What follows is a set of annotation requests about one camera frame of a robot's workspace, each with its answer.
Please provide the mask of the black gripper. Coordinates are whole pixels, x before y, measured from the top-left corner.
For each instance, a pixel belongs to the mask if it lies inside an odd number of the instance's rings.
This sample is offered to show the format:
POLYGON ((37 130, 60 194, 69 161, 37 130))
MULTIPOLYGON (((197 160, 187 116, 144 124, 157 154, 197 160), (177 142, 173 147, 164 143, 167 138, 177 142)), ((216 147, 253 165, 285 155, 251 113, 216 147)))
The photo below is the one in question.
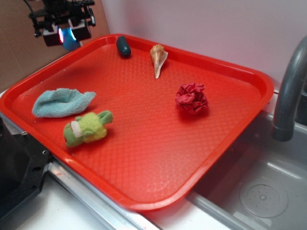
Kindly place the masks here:
POLYGON ((60 25, 69 23, 71 32, 76 41, 86 40, 92 37, 88 22, 85 19, 76 20, 69 18, 80 16, 88 18, 87 13, 79 12, 82 7, 84 9, 89 5, 93 5, 93 0, 44 0, 43 8, 34 11, 31 5, 29 18, 32 20, 34 27, 34 36, 43 35, 47 46, 61 46, 63 44, 63 33, 59 28, 60 25))

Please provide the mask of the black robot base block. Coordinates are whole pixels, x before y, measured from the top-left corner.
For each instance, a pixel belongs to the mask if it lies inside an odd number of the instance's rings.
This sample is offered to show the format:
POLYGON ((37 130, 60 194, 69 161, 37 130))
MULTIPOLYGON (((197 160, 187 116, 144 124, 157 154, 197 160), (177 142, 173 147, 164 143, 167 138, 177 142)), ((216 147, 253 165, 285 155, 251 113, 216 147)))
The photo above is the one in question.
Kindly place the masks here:
POLYGON ((28 133, 12 134, 0 120, 0 220, 37 196, 50 151, 28 133))

